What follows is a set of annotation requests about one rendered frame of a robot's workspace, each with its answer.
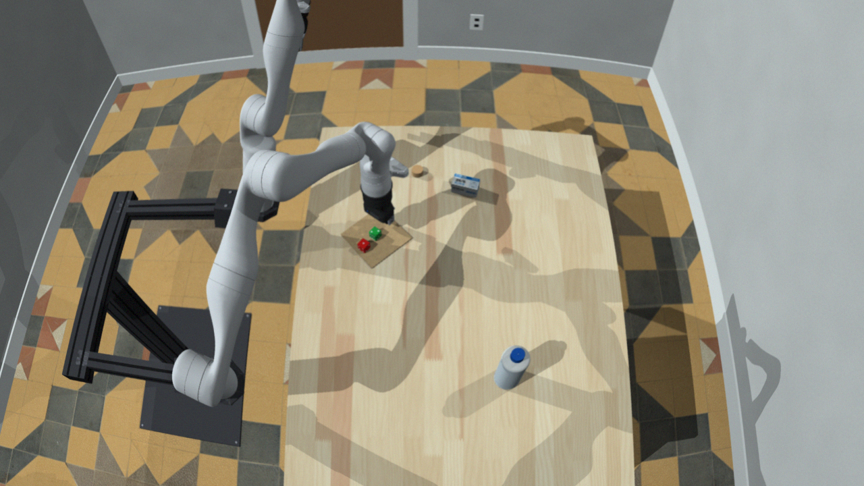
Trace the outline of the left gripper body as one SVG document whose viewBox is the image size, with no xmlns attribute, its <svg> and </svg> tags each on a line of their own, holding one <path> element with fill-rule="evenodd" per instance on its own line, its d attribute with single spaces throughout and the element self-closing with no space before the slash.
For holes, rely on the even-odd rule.
<svg viewBox="0 0 864 486">
<path fill-rule="evenodd" d="M 308 26 L 308 20 L 306 19 L 306 17 L 308 16 L 308 13 L 311 11 L 311 6 L 309 5 L 309 4 L 311 4 L 311 0 L 297 0 L 297 3 L 299 6 L 299 9 L 300 9 L 300 13 L 302 14 L 302 18 L 304 20 L 304 28 L 305 28 L 304 33 L 305 33 L 306 32 L 306 26 Z"/>
</svg>

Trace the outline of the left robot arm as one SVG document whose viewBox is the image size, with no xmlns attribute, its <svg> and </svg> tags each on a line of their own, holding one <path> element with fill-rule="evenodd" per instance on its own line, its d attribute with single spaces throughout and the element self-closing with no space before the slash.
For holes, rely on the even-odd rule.
<svg viewBox="0 0 864 486">
<path fill-rule="evenodd" d="M 283 124 L 294 62 L 303 34 L 304 20 L 297 0 L 277 0 L 263 43 L 267 97 L 259 93 L 251 95 L 240 113 L 243 174 L 246 164 L 257 151 L 277 151 L 273 135 Z"/>
</svg>

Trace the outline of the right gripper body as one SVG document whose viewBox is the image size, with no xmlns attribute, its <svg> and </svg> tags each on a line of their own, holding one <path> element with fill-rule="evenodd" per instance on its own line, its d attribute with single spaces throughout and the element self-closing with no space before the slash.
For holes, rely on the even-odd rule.
<svg viewBox="0 0 864 486">
<path fill-rule="evenodd" d="M 392 178 L 407 178 L 408 168 L 391 157 L 389 162 L 389 177 L 382 184 L 367 184 L 360 178 L 360 189 L 363 193 L 363 206 L 365 213 L 378 219 L 381 223 L 387 223 L 394 215 L 392 205 Z M 391 203 L 391 204 L 390 204 Z M 366 206 L 365 206 L 366 205 Z"/>
</svg>

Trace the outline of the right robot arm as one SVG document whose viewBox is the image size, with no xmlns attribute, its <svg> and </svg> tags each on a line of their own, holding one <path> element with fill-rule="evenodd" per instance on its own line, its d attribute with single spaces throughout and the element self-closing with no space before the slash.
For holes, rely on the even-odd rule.
<svg viewBox="0 0 864 486">
<path fill-rule="evenodd" d="M 359 122 L 347 133 L 333 136 L 308 154 L 257 151 L 246 164 L 207 281 L 214 360 L 197 351 L 182 352 L 172 372 L 179 393 L 214 407 L 236 392 L 238 379 L 230 363 L 257 278 L 257 219 L 265 199 L 287 202 L 328 174 L 357 162 L 367 184 L 382 184 L 389 177 L 394 136 L 370 122 Z"/>
</svg>

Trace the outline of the grey bottle with blue cap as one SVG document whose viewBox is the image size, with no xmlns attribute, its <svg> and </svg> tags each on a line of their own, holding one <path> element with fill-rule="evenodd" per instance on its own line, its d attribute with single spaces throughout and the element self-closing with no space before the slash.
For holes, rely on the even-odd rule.
<svg viewBox="0 0 864 486">
<path fill-rule="evenodd" d="M 510 353 L 512 352 L 512 353 Z M 522 374 L 530 365 L 530 353 L 522 346 L 510 346 L 503 352 L 494 373 L 495 384 L 501 389 L 512 389 L 519 384 Z"/>
</svg>

